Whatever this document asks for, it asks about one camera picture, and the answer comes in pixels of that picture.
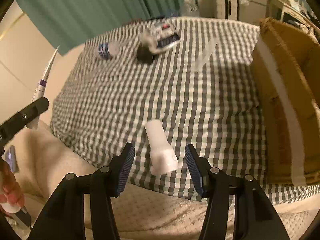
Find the person's left hand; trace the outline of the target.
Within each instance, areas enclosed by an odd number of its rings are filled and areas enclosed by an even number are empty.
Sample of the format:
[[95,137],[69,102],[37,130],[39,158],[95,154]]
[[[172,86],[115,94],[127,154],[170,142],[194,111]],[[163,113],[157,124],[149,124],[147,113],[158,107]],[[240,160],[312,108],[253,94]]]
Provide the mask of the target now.
[[24,206],[24,195],[20,185],[10,170],[8,163],[1,159],[1,175],[3,176],[1,190],[1,203],[10,203],[19,207]]

